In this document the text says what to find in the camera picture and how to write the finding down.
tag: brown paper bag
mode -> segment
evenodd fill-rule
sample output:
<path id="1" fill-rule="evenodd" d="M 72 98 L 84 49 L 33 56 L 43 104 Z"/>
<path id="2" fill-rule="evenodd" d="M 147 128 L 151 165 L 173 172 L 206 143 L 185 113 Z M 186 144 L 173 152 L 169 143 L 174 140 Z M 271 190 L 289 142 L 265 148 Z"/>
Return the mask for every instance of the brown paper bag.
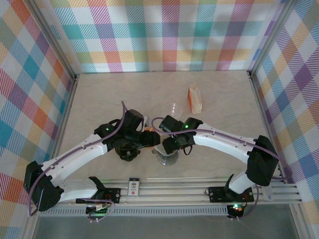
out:
<path id="1" fill-rule="evenodd" d="M 201 113 L 201 97 L 197 84 L 192 84 L 188 87 L 188 102 L 191 112 L 196 115 Z"/>

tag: white table surface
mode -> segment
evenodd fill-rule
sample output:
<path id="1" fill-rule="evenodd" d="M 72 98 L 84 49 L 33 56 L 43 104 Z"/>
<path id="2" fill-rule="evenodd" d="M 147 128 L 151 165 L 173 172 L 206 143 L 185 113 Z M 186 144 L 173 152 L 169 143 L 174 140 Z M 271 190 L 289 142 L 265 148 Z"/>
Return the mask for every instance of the white table surface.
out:
<path id="1" fill-rule="evenodd" d="M 188 86 L 192 83 L 198 84 L 202 97 L 202 113 L 195 116 L 187 100 Z M 254 138 L 266 135 L 245 71 L 82 74 L 60 153 L 79 144 L 99 125 L 120 119 L 121 100 L 128 109 L 152 118 L 163 117 L 163 106 L 176 102 L 182 107 L 181 121 L 194 117 L 236 135 Z M 203 146 L 194 146 L 189 156 L 180 151 L 177 163 L 171 166 L 161 165 L 150 148 L 142 149 L 132 162 L 121 160 L 112 150 L 87 163 L 68 179 L 229 177 L 246 167 L 226 153 Z"/>

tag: purple cable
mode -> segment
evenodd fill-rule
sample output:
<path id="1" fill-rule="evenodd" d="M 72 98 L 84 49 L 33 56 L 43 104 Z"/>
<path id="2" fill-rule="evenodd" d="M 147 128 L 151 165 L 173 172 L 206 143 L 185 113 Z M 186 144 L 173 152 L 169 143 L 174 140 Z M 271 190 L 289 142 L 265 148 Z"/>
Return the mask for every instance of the purple cable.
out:
<path id="1" fill-rule="evenodd" d="M 109 216 L 115 209 L 115 203 L 111 200 L 104 200 L 104 199 L 90 199 L 90 198 L 81 198 L 84 201 L 90 201 L 90 202 L 106 202 L 106 203 L 111 203 L 112 204 L 112 210 L 109 211 L 105 216 L 101 217 L 99 220 L 97 219 L 96 222 L 98 223 L 99 221 L 103 220 L 104 218 L 106 218 L 107 216 Z M 89 212 L 89 219 L 90 222 L 93 221 L 93 219 L 91 218 L 92 212 Z"/>
<path id="2" fill-rule="evenodd" d="M 224 133 L 221 133 L 221 132 L 218 132 L 218 131 L 212 131 L 212 130 L 208 130 L 208 129 L 187 129 L 187 130 L 182 130 L 182 131 L 177 131 L 177 132 L 164 132 L 164 131 L 161 131 L 159 129 L 157 129 L 155 126 L 154 126 L 154 121 L 155 120 L 163 120 L 164 118 L 163 117 L 156 117 L 152 120 L 151 124 L 152 124 L 152 127 L 153 129 L 157 132 L 157 133 L 164 133 L 164 134 L 168 134 L 168 135 L 171 135 L 171 134 L 180 134 L 180 133 L 189 133 L 189 132 L 203 132 L 203 133 L 210 133 L 210 134 L 216 134 L 216 135 L 219 135 L 223 138 L 226 138 L 226 139 L 230 139 L 230 140 L 234 140 L 234 141 L 237 141 L 239 143 L 243 143 L 243 144 L 246 144 L 248 146 L 251 146 L 251 147 L 255 147 L 257 149 L 260 149 L 268 154 L 270 154 L 271 156 L 273 156 L 274 158 L 278 159 L 287 169 L 288 169 L 288 173 L 287 173 L 287 176 L 286 177 L 273 177 L 272 179 L 278 179 L 278 180 L 287 180 L 287 179 L 290 179 L 293 175 L 293 172 L 291 170 L 291 167 L 287 164 L 287 162 L 279 157 L 277 154 L 273 153 L 272 151 L 268 150 L 268 149 L 265 149 L 263 147 L 260 147 L 258 145 L 255 145 L 253 143 L 249 143 L 249 142 L 246 142 L 242 139 L 239 139 L 239 138 L 235 138 L 235 137 L 232 137 L 232 136 L 229 136 L 229 135 L 226 135 Z"/>
<path id="3" fill-rule="evenodd" d="M 33 183 L 33 185 L 32 185 L 31 188 L 30 188 L 30 192 L 29 192 L 28 198 L 27 198 L 27 204 L 26 204 L 26 205 L 27 205 L 27 208 L 28 208 L 27 213 L 28 213 L 28 216 L 29 216 L 29 217 L 32 217 L 32 216 L 38 211 L 38 209 L 35 209 L 33 212 L 31 212 L 31 200 L 32 200 L 32 194 L 33 194 L 33 192 L 34 192 L 35 186 L 38 184 L 38 182 L 40 181 L 40 179 L 41 179 L 48 171 L 50 171 L 51 166 L 54 167 L 55 165 L 57 165 L 58 163 L 60 163 L 63 159 L 69 157 L 69 156 L 72 155 L 73 153 L 75 153 L 75 152 L 77 152 L 77 151 L 79 151 L 79 150 L 85 149 L 86 147 L 92 146 L 92 145 L 94 145 L 94 144 L 100 143 L 100 142 L 102 142 L 102 141 L 104 141 L 104 140 L 106 140 L 106 139 L 112 137 L 113 135 L 115 135 L 115 134 L 119 131 L 119 129 L 122 127 L 122 125 L 123 125 L 124 117 L 125 117 L 125 112 L 126 112 L 126 110 L 127 110 L 127 109 L 126 109 L 126 106 L 125 106 L 125 104 L 124 104 L 123 101 L 122 101 L 122 107 L 123 107 L 123 115 L 122 115 L 122 118 L 121 118 L 121 121 L 120 121 L 119 126 L 115 129 L 114 132 L 112 132 L 112 133 L 109 134 L 108 136 L 106 136 L 106 137 L 104 137 L 104 138 L 102 138 L 102 139 L 99 139 L 99 140 L 97 140 L 97 141 L 95 141 L 95 142 L 88 143 L 88 144 L 84 145 L 84 147 L 78 147 L 78 148 L 72 150 L 71 152 L 68 152 L 67 154 L 65 154 L 64 156 L 62 156 L 62 157 L 59 158 L 58 160 L 56 160 L 54 163 L 52 163 L 52 165 L 50 165 L 48 168 L 46 168 L 46 169 L 37 177 L 37 179 L 35 180 L 35 182 Z"/>

